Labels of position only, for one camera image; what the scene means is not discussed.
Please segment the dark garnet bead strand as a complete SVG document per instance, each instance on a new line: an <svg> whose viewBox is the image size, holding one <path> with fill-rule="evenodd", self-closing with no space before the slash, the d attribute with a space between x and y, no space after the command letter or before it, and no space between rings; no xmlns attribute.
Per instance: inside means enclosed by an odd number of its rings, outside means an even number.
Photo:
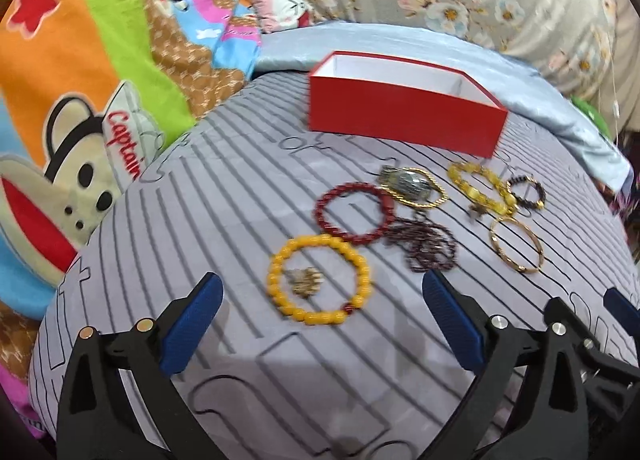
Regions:
<svg viewBox="0 0 640 460"><path fill-rule="evenodd" d="M450 270L457 265L457 240L450 230L429 220L398 218L386 232L385 243L399 246L413 272Z"/></svg>

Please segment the gold bangle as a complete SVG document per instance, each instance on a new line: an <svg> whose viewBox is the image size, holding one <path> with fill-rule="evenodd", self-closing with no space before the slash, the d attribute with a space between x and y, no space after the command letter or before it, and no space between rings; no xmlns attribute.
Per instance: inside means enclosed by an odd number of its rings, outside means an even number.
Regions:
<svg viewBox="0 0 640 460"><path fill-rule="evenodd" d="M544 245L537 235L514 217L496 218L489 226L489 243L504 264L521 275L533 275L544 266Z"/></svg>

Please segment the gold flower brooch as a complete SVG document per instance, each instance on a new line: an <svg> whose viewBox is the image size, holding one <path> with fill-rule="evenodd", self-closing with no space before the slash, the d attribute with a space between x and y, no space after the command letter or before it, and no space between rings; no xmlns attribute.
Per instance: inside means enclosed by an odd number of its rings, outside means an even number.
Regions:
<svg viewBox="0 0 640 460"><path fill-rule="evenodd" d="M318 269L307 267L286 270L284 273L292 292L300 298L310 298L319 292L323 277Z"/></svg>

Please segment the silver metal watch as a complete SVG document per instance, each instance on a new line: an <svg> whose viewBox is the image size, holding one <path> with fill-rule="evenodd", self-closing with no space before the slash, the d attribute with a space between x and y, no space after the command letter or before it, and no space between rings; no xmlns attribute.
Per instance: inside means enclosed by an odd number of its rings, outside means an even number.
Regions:
<svg viewBox="0 0 640 460"><path fill-rule="evenodd" d="M418 203L430 200L435 191L432 183L421 173L391 165L382 166L378 173L378 184L406 200Z"/></svg>

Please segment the green plastic object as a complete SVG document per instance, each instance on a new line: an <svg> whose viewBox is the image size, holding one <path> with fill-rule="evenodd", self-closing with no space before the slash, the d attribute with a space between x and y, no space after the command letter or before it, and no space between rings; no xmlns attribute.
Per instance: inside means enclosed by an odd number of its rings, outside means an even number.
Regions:
<svg viewBox="0 0 640 460"><path fill-rule="evenodd" d="M598 129L600 134L608 140L612 139L611 132L608 129L608 124L606 124L604 117L601 116L601 113L597 108L594 108L590 105L589 102L586 102L585 99L579 98L577 96L572 96L570 98L572 104L584 115L586 116L592 124Z"/></svg>

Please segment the red cardboard box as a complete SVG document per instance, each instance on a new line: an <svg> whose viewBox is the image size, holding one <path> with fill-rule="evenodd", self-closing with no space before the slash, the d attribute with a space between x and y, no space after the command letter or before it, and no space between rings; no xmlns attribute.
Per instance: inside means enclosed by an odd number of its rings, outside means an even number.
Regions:
<svg viewBox="0 0 640 460"><path fill-rule="evenodd" d="M309 72L309 128L490 158L508 110L467 73L336 50Z"/></svg>

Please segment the light blue pillow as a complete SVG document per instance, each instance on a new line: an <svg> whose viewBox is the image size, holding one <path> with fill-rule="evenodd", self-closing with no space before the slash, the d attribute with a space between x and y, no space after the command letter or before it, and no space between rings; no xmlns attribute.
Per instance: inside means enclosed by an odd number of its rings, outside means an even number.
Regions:
<svg viewBox="0 0 640 460"><path fill-rule="evenodd" d="M592 178L615 192L631 184L628 159L537 70L445 33L390 24L326 21L264 34L254 73L309 71L334 50L397 56L461 70L509 111L551 132Z"/></svg>

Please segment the cartoon monkey bedsheet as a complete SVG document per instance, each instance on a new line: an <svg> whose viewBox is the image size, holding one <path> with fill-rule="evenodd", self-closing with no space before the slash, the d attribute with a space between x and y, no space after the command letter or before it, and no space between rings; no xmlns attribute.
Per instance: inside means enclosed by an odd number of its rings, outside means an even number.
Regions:
<svg viewBox="0 0 640 460"><path fill-rule="evenodd" d="M114 329L172 297L176 254L137 199L190 129L250 79L247 0L12 0L1 20L1 305L27 326L1 384L53 434L84 324Z"/></svg>

